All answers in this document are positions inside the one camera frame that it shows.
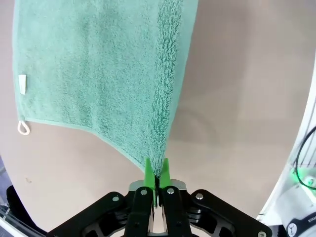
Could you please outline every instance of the beige wall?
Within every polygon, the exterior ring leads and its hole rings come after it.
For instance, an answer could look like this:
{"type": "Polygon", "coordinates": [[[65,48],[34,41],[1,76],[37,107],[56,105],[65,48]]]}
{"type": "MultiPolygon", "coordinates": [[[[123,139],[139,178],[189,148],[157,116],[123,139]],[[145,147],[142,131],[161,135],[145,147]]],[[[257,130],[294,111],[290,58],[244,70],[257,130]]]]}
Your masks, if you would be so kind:
{"type": "MultiPolygon", "coordinates": [[[[95,136],[31,123],[17,133],[13,1],[0,1],[0,153],[33,220],[50,230],[142,172],[95,136]]],[[[256,217],[287,160],[312,78],[313,0],[200,0],[168,141],[172,178],[256,217]]]]}

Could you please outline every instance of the metal bolt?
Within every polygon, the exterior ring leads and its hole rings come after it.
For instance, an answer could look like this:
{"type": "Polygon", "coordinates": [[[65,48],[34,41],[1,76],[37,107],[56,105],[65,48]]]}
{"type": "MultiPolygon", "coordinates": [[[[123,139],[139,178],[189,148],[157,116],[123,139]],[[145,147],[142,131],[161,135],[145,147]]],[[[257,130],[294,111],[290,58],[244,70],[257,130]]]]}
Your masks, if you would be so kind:
{"type": "Polygon", "coordinates": [[[198,200],[202,200],[202,199],[203,199],[203,195],[202,195],[202,194],[197,194],[197,195],[196,195],[196,198],[197,198],[198,200]]]}
{"type": "Polygon", "coordinates": [[[147,190],[143,189],[142,191],[140,191],[141,195],[146,195],[147,194],[147,190]]]}
{"type": "Polygon", "coordinates": [[[172,189],[172,188],[168,189],[168,190],[167,190],[167,193],[173,194],[173,193],[174,193],[174,189],[172,189]]]}
{"type": "Polygon", "coordinates": [[[260,231],[258,233],[258,237],[267,237],[267,234],[265,232],[263,232],[263,231],[260,231]]]}

